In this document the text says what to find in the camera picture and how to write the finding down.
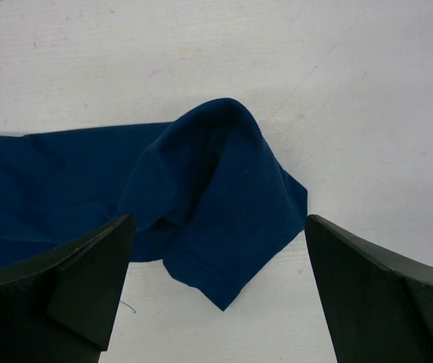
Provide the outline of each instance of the folded cloth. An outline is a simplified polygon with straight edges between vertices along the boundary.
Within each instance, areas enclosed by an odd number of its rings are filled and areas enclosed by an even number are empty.
[[[303,229],[307,191],[231,99],[173,123],[0,136],[0,268],[126,213],[132,261],[162,259],[224,310]]]

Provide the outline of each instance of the white table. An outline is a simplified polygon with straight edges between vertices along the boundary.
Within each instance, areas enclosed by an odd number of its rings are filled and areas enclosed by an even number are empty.
[[[0,0],[0,133],[232,97],[310,212],[433,265],[433,2]],[[102,363],[334,362],[298,236],[226,311],[131,264]]]

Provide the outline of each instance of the crumpled fabric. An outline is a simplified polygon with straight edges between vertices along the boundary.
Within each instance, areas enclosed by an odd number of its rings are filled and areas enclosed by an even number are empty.
[[[224,310],[302,229],[307,191],[239,102],[172,123],[0,136],[0,268],[131,213],[131,260],[162,259]]]

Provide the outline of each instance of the blue towel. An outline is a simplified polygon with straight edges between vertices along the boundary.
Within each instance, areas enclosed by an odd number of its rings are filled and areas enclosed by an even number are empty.
[[[132,261],[162,259],[224,310],[303,229],[307,191],[231,99],[173,123],[0,136],[0,268],[126,213]]]

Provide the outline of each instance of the dark blue fabric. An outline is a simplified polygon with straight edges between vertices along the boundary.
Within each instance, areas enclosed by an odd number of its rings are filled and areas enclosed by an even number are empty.
[[[302,229],[307,191],[231,99],[173,123],[0,136],[0,267],[131,213],[132,261],[226,309]]]

